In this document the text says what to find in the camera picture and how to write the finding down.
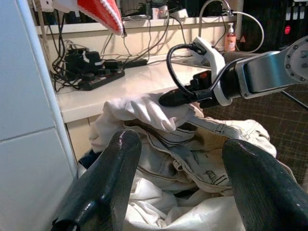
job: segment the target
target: white garment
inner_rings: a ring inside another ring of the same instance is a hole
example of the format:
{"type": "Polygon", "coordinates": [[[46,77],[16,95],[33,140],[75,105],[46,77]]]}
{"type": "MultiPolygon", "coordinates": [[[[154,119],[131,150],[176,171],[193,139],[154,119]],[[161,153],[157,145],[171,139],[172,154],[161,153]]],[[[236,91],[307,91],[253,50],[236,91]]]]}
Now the white garment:
{"type": "Polygon", "coordinates": [[[163,107],[160,95],[106,102],[91,127],[95,152],[123,128],[138,132],[142,141],[124,230],[244,230],[234,198],[217,197],[231,195],[222,146],[228,138],[246,140],[276,157],[269,134],[254,120],[198,118],[200,110],[187,104],[163,107]],[[174,193],[196,186],[201,190],[190,198],[175,198],[174,193]]]}

